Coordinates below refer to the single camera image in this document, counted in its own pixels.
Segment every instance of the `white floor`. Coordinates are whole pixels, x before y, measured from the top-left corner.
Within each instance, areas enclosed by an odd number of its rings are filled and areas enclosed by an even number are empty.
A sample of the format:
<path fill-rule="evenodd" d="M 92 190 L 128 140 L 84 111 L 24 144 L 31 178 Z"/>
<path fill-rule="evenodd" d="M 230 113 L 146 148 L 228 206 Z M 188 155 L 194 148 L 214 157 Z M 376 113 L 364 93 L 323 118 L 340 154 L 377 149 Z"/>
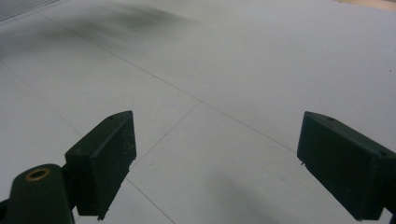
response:
<path fill-rule="evenodd" d="M 333 0 L 63 0 L 3 21 L 0 200 L 132 109 L 138 158 L 103 223 L 357 223 L 296 158 L 302 117 L 396 150 L 395 40 L 395 12 Z"/>

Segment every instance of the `mounting hole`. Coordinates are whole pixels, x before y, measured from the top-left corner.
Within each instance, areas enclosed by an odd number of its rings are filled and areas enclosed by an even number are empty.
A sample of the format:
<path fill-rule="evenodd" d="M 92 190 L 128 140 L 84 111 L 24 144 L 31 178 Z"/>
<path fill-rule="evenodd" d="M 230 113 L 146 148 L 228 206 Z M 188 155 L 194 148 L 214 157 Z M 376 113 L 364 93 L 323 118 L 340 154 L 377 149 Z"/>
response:
<path fill-rule="evenodd" d="M 39 168 L 39 169 L 35 169 L 32 172 L 30 172 L 26 177 L 26 181 L 32 182 L 32 181 L 37 181 L 40 180 L 44 177 L 46 177 L 47 175 L 50 174 L 50 170 L 47 168 Z"/>

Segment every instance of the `screw hole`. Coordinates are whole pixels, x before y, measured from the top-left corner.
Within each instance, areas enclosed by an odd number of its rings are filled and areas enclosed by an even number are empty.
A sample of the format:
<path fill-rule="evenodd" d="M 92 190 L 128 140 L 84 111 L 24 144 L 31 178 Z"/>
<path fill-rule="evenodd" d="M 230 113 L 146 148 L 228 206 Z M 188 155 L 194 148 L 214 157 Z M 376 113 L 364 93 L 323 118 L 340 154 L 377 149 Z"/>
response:
<path fill-rule="evenodd" d="M 37 181 L 37 180 L 40 180 L 40 179 L 46 177 L 46 176 L 49 175 L 49 174 L 50 174 L 50 170 L 47 169 L 47 168 L 44 168 L 44 169 L 35 169 L 35 170 L 33 170 L 32 172 L 30 172 L 30 173 L 25 177 L 25 179 L 26 179 L 27 181 L 29 181 L 29 182 Z"/>

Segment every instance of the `floor tile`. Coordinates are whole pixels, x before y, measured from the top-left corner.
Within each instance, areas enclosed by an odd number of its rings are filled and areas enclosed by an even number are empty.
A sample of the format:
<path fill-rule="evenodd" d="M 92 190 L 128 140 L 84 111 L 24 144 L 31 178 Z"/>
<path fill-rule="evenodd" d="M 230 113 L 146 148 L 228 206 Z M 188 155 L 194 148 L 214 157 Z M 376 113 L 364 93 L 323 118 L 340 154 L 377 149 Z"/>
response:
<path fill-rule="evenodd" d="M 128 178 L 176 223 L 356 223 L 294 152 L 207 105 Z"/>
<path fill-rule="evenodd" d="M 0 201 L 20 173 L 46 163 L 64 165 L 64 153 L 80 138 L 3 63 L 0 127 Z"/>
<path fill-rule="evenodd" d="M 81 217 L 77 224 L 96 224 L 95 217 Z M 143 194 L 141 194 L 131 183 L 124 181 L 121 188 L 111 204 L 102 224 L 172 224 L 157 207 L 154 206 Z"/>
<path fill-rule="evenodd" d="M 0 30 L 0 59 L 79 133 L 132 109 L 138 159 L 198 103 L 39 15 Z"/>
<path fill-rule="evenodd" d="M 42 13 L 288 148 L 313 110 L 395 150 L 392 12 L 330 0 L 117 0 L 63 13 L 78 3 Z"/>

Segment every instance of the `grout line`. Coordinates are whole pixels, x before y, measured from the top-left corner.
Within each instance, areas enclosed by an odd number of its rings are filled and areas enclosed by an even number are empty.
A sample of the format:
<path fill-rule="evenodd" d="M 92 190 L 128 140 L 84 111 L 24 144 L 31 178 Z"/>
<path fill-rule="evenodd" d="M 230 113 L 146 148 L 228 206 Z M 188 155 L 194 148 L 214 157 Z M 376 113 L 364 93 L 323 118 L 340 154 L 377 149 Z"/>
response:
<path fill-rule="evenodd" d="M 95 45 L 96 47 L 98 47 L 98 48 L 100 48 L 100 49 L 102 49 L 102 50 L 104 50 L 104 51 L 106 51 L 106 52 L 108 52 L 108 53 L 114 55 L 115 57 L 117 57 L 117 58 L 123 60 L 124 62 L 126 62 L 126 63 L 128 63 L 128 64 L 130 64 L 130 65 L 132 65 L 132 66 L 134 66 L 134 67 L 136 67 L 136 68 L 138 68 L 139 70 L 141 70 L 141 71 L 143 71 L 143 72 L 145 72 L 145 73 L 151 75 L 152 77 L 155 77 L 155 78 L 159 79 L 160 81 L 162 81 L 162 82 L 166 83 L 167 85 L 169 85 L 169 86 L 175 88 L 176 90 L 181 91 L 181 92 L 183 92 L 183 93 L 189 95 L 191 98 L 193 98 L 193 99 L 195 99 L 195 100 L 198 100 L 199 102 L 204 103 L 205 105 L 210 106 L 210 107 L 213 108 L 214 110 L 216 110 L 216 111 L 220 112 L 221 114 L 227 116 L 228 118 L 233 119 L 233 120 L 235 120 L 236 122 L 238 122 L 238 123 L 244 125 L 245 127 L 249 128 L 250 130 L 254 131 L 255 133 L 259 133 L 259 134 L 265 136 L 266 138 L 269 138 L 270 140 L 272 140 L 272 141 L 274 141 L 274 142 L 280 144 L 282 147 L 285 147 L 285 148 L 288 149 L 289 151 L 295 152 L 293 149 L 291 149 L 290 147 L 287 147 L 287 146 L 283 145 L 282 143 L 276 141 L 274 138 L 272 138 L 272 137 L 270 137 L 270 136 L 268 136 L 268 135 L 266 135 L 266 134 L 264 134 L 264 133 L 261 133 L 260 131 L 254 129 L 254 128 L 252 128 L 252 127 L 250 127 L 249 125 L 247 125 L 246 123 L 240 121 L 239 119 L 233 118 L 231 115 L 228 115 L 228 114 L 222 112 L 221 110 L 215 108 L 213 105 L 210 105 L 209 103 L 205 102 L 204 100 L 199 99 L 198 97 L 192 95 L 191 93 L 189 93 L 189 92 L 187 92 L 187 91 L 183 91 L 181 88 L 177 87 L 176 85 L 173 85 L 172 83 L 170 83 L 170 82 L 164 80 L 163 78 L 160 78 L 160 77 L 155 76 L 154 74 L 150 73 L 149 71 L 145 70 L 144 68 L 142 68 L 142 67 L 140 67 L 140 66 L 138 66 L 138 65 L 136 65 L 136 64 L 134 64 L 134 63 L 132 63 L 132 62 L 129 62 L 128 60 L 122 58 L 121 56 L 117 55 L 116 53 L 114 53 L 114 52 L 112 52 L 112 51 L 110 51 L 110 50 L 108 50 L 108 49 L 106 49 L 106 48 L 100 46 L 99 44 L 97 44 L 97 43 L 95 43 L 95 42 L 92 42 L 91 40 L 85 38 L 84 36 L 79 35 L 78 33 L 74 32 L 74 31 L 68 29 L 67 27 L 61 25 L 59 22 L 54 21 L 54 20 L 52 20 L 51 18 L 48 18 L 48 17 L 45 16 L 45 15 L 42 15 L 41 13 L 38 13 L 38 14 L 41 15 L 42 17 L 46 18 L 47 20 L 52 21 L 53 23 L 55 23 L 55 24 L 61 26 L 61 27 L 64 28 L 65 30 L 69 31 L 70 33 L 72 33 L 72 34 L 74 34 L 74 35 L 76 35 L 76 36 L 78 36 L 78 37 L 80 37 L 80 38 L 82 38 L 82 39 L 88 41 L 89 43 Z"/>
<path fill-rule="evenodd" d="M 12 70 L 8 65 L 6 65 L 4 62 L 0 61 L 7 69 L 9 69 L 27 88 L 29 88 L 30 91 L 33 92 L 34 95 L 36 95 L 40 100 L 44 102 L 45 105 L 47 105 L 55 114 L 57 114 L 70 128 L 72 128 L 79 136 L 82 137 L 82 134 L 77 131 L 70 123 L 67 121 L 64 116 L 61 115 L 50 103 L 48 103 L 43 97 L 41 97 L 29 84 L 27 84 L 14 70 Z"/>
<path fill-rule="evenodd" d="M 143 158 L 145 158 L 149 153 L 150 153 L 150 151 L 152 150 L 152 149 L 154 149 L 170 132 L 172 132 L 175 128 L 176 128 L 176 126 L 181 122 L 181 121 L 183 121 L 199 104 L 200 104 L 201 102 L 198 102 L 183 118 L 181 118 L 181 120 L 179 120 L 178 122 L 177 122 L 177 124 L 175 124 L 168 132 L 166 132 L 166 134 L 164 134 L 163 135 L 163 137 L 160 139 L 160 140 L 158 140 L 155 144 L 154 144 L 154 146 L 152 146 L 139 160 L 137 160 L 137 161 L 135 161 L 134 162 L 134 164 L 132 164 L 132 166 L 131 166 L 131 168 L 130 169 L 132 169 L 134 166 L 136 166 Z"/>
<path fill-rule="evenodd" d="M 166 216 L 173 224 L 176 224 L 176 222 L 174 220 L 172 220 L 172 218 L 170 218 L 168 215 L 166 215 L 165 212 L 159 206 L 157 206 L 157 204 L 155 204 L 145 193 L 143 193 L 142 190 L 140 190 L 134 183 L 132 183 L 132 181 L 130 181 L 127 178 L 125 178 L 125 179 L 128 180 L 129 183 L 131 183 L 149 202 L 151 202 L 152 205 L 154 205 L 158 210 L 160 210 L 160 212 L 164 216 Z"/>
<path fill-rule="evenodd" d="M 266 138 L 269 138 L 270 140 L 274 141 L 275 143 L 281 145 L 282 147 L 285 147 L 287 150 L 292 151 L 292 152 L 295 153 L 295 151 L 294 151 L 293 149 L 291 149 L 291 148 L 289 148 L 289 147 L 283 145 L 282 143 L 276 141 L 274 138 L 272 138 L 272 137 L 270 137 L 270 136 L 268 136 L 268 135 L 266 135 L 266 134 L 264 134 L 264 133 L 261 133 L 260 131 L 254 129 L 254 128 L 250 127 L 250 126 L 248 126 L 246 123 L 240 121 L 239 119 L 235 119 L 235 118 L 231 117 L 230 115 L 228 115 L 228 114 L 222 112 L 221 110 L 216 109 L 213 105 L 210 105 L 210 104 L 206 103 L 205 101 L 202 101 L 202 103 L 205 104 L 205 105 L 207 105 L 207 106 L 209 106 L 210 108 L 212 108 L 212 109 L 218 111 L 220 114 L 222 114 L 222 115 L 224 115 L 224 116 L 226 116 L 226 117 L 228 117 L 228 118 L 230 118 L 230 119 L 233 119 L 234 121 L 236 121 L 236 122 L 238 122 L 238 123 L 244 125 L 245 127 L 249 128 L 249 129 L 252 130 L 253 132 L 259 133 L 259 134 L 265 136 Z"/>

